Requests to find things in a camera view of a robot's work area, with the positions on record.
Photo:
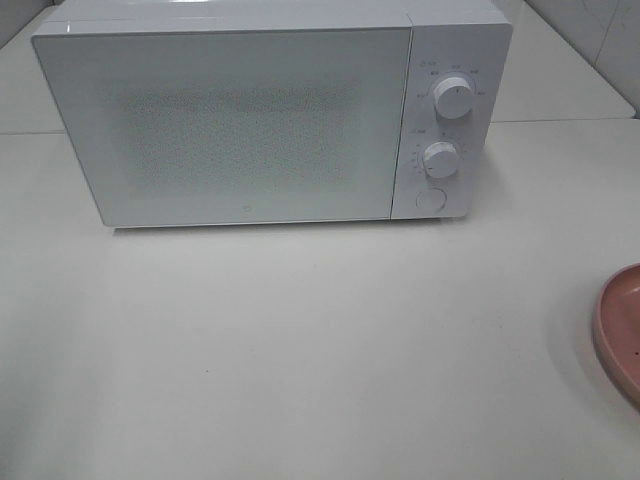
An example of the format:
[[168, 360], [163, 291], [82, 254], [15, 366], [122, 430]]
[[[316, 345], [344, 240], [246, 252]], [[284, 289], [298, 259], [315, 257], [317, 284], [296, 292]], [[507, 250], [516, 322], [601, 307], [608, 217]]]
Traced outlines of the upper white power knob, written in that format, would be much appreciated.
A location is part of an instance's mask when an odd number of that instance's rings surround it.
[[461, 74], [451, 74], [438, 80], [433, 87], [436, 112], [443, 118], [455, 120], [467, 115], [473, 106], [474, 88]]

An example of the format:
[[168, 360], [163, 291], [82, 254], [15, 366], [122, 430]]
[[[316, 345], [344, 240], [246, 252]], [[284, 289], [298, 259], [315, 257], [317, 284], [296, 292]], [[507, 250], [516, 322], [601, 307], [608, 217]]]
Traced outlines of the round white door button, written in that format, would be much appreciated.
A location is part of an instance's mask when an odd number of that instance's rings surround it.
[[446, 205], [447, 194], [439, 188], [430, 187], [422, 190], [416, 197], [416, 207], [424, 212], [435, 213]]

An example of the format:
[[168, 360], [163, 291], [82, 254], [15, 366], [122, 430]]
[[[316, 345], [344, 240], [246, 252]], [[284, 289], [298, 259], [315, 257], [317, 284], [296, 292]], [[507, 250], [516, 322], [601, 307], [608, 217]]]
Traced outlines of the white timer knob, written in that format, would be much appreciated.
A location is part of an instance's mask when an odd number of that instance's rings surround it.
[[449, 142], [436, 142], [423, 152], [423, 168], [427, 176], [447, 178], [458, 170], [461, 157], [457, 148]]

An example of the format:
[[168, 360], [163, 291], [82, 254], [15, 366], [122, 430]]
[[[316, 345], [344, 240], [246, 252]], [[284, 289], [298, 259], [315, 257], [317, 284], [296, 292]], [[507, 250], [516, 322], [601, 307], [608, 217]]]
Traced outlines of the pink plate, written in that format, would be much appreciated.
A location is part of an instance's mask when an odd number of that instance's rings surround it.
[[602, 286], [592, 319], [598, 359], [613, 385], [639, 410], [639, 264]]

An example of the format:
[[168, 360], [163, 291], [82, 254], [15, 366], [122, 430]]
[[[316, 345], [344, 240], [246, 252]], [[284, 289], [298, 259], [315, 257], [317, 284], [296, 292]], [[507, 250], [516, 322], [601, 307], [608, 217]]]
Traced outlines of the white microwave door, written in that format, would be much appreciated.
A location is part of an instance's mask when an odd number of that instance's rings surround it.
[[109, 227], [385, 219], [407, 28], [33, 46]]

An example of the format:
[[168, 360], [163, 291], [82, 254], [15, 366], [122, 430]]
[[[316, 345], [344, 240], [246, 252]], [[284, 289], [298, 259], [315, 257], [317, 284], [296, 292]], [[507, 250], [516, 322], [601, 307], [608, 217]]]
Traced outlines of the white microwave oven body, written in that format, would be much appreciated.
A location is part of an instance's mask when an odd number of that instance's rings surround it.
[[[471, 204], [475, 167], [485, 145], [512, 36], [511, 23], [489, 1], [66, 1], [35, 37], [158, 35], [407, 28], [411, 32], [392, 208], [385, 219], [456, 218]], [[473, 106], [448, 120], [435, 110], [433, 87], [451, 74], [474, 88]], [[424, 150], [453, 144], [455, 174], [426, 175]], [[434, 187], [447, 194], [435, 213], [416, 207]]]

